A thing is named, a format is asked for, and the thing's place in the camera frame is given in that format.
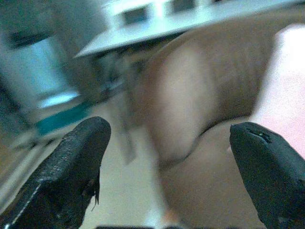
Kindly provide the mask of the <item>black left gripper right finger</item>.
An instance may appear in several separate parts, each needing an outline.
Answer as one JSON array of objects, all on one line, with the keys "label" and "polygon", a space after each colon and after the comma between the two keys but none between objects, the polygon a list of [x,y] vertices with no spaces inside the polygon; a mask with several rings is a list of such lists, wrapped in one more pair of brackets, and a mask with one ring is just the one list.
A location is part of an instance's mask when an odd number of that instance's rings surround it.
[{"label": "black left gripper right finger", "polygon": [[305,227],[305,161],[279,134],[252,122],[230,127],[244,186],[268,229]]}]

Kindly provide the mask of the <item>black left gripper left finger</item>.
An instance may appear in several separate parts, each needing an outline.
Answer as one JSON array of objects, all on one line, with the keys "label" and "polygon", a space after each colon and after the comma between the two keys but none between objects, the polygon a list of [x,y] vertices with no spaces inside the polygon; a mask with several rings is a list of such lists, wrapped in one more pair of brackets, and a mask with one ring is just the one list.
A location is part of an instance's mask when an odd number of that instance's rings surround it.
[{"label": "black left gripper left finger", "polygon": [[0,216],[3,229],[77,229],[99,202],[100,167],[111,126],[95,116],[68,132]]}]

